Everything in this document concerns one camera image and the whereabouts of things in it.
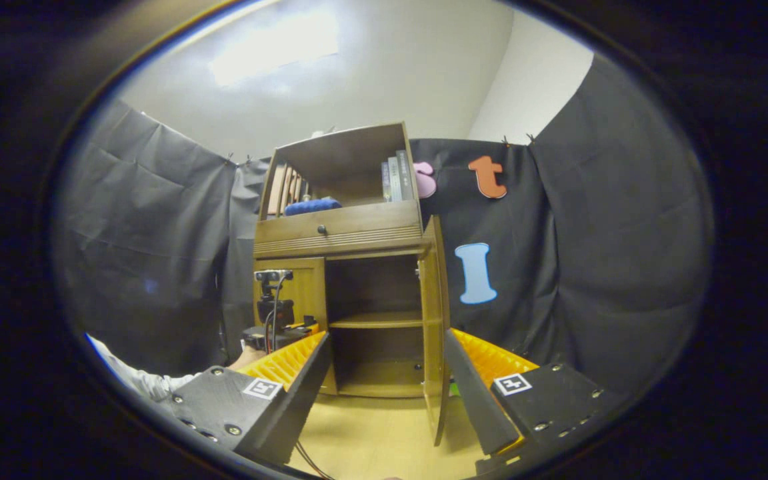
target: blue cushion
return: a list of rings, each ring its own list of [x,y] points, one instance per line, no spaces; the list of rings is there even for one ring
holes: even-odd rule
[[[299,213],[318,212],[319,210],[339,209],[342,205],[333,198],[323,198],[321,200],[299,201],[286,207],[284,215],[298,215]]]

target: white sleeve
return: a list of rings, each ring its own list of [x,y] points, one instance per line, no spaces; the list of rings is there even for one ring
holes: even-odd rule
[[[90,335],[86,335],[86,337],[88,337],[88,340],[91,340],[94,348],[97,349],[97,352],[100,353],[100,356],[124,385],[134,389],[141,395],[152,398],[154,401],[164,400],[173,390],[186,385],[186,383],[200,375],[200,373],[196,373],[194,375],[186,375],[185,377],[168,377],[167,375],[146,373],[144,370],[137,370],[120,361],[102,341],[96,340]]]

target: hand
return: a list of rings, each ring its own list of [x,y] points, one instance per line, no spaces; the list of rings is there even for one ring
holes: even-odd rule
[[[241,370],[241,368],[246,367],[248,364],[256,362],[258,359],[263,357],[265,357],[264,351],[256,350],[254,347],[246,345],[243,352],[241,352],[239,359],[233,362],[233,364],[227,368],[231,369],[232,371],[238,371]]]

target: cabinet drawer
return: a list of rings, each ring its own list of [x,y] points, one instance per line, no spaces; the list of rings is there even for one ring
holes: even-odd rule
[[[421,242],[416,201],[372,203],[260,221],[254,258],[323,255],[415,245]]]

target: wooden cabinet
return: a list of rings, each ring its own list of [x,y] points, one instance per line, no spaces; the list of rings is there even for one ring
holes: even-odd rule
[[[412,198],[386,201],[381,162],[397,150],[411,162]],[[298,188],[301,194],[293,191]],[[335,198],[342,207],[284,216],[284,207],[305,193]],[[275,150],[254,237],[254,270],[292,269],[295,278],[283,284],[281,298],[295,302],[296,319],[312,315],[332,334],[333,367],[323,393],[424,397],[435,444],[449,394],[443,253],[439,219],[432,216],[423,231],[403,124]],[[256,301],[258,285],[253,294]]]

